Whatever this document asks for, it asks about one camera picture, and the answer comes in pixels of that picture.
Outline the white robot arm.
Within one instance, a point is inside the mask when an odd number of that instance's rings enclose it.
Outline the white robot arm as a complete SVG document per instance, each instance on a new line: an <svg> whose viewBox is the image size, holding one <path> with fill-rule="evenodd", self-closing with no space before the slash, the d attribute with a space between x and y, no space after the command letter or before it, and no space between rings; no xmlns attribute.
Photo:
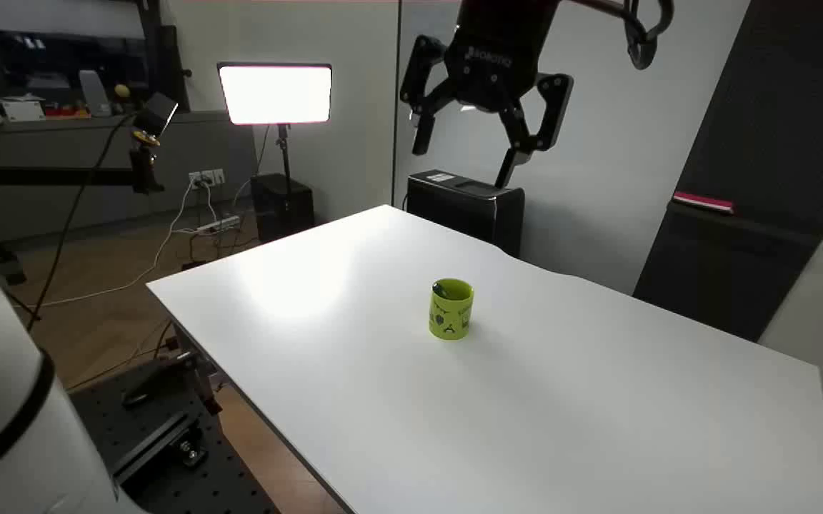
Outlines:
<svg viewBox="0 0 823 514"><path fill-rule="evenodd" d="M106 468L0 285L0 514L149 514Z"/></svg>

